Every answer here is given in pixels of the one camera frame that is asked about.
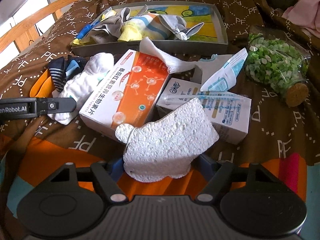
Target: brown bedsheet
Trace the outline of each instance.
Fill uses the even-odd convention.
[[[50,35],[42,40],[28,54],[9,63],[0,71],[0,97],[28,97],[30,89],[52,59],[72,54],[69,43],[76,34],[96,18],[108,6],[150,0],[79,0],[70,11],[61,17]],[[241,72],[232,92],[252,98],[252,120],[249,134],[239,145],[218,141],[207,154],[215,160],[229,160],[237,165],[249,162],[265,163],[279,158],[289,158],[299,154],[305,164],[320,162],[320,81],[319,52],[320,42],[315,37],[307,37],[300,29],[275,15],[265,0],[182,0],[216,4],[225,23],[229,39],[229,53],[235,53],[246,45],[249,27],[264,25],[260,14],[263,12],[265,22],[275,24],[285,30],[288,36],[300,41],[310,49],[312,60],[308,71],[310,78],[309,98],[299,107],[288,108],[280,98],[259,84],[249,81]],[[110,160],[121,156],[124,146],[101,136],[87,128],[78,117],[68,126],[54,122],[48,117],[35,120],[16,120],[1,126],[0,149],[4,154],[13,141],[25,133],[25,142],[33,137],[26,156],[19,166],[15,157],[6,158],[5,178],[1,185],[3,209],[0,213],[6,231],[12,238],[20,239],[23,228],[4,207],[12,180],[18,169],[18,175],[33,187],[64,162],[75,162],[86,166],[91,162]],[[305,178],[301,181],[300,196],[305,197]]]

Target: red stripe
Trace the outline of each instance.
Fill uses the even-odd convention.
[[[299,154],[293,153],[288,158],[280,159],[279,179],[293,192],[298,192]]]

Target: medicine box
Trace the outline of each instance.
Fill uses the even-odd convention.
[[[117,140],[118,125],[141,127],[150,121],[168,78],[161,60],[129,49],[81,108],[81,119],[91,129]]]
[[[205,113],[223,141],[238,144],[248,134],[251,99],[235,100],[230,92],[200,92],[201,84],[172,78],[161,94],[156,107],[161,117],[184,104],[186,98],[167,99],[168,95],[219,95],[227,99],[201,99]]]

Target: blue pen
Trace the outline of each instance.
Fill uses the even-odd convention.
[[[96,25],[98,25],[98,23],[100,22],[102,15],[111,11],[112,8],[109,7],[108,9],[106,9],[102,14],[99,15],[99,17],[97,17],[91,24],[87,24],[80,32],[79,34],[76,36],[76,39],[81,40],[84,36],[86,36],[89,31],[92,30],[92,28],[94,28]]]

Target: cork stopper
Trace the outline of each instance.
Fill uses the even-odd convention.
[[[288,88],[285,95],[285,102],[289,107],[298,106],[308,97],[308,94],[309,89],[306,84],[296,83]]]

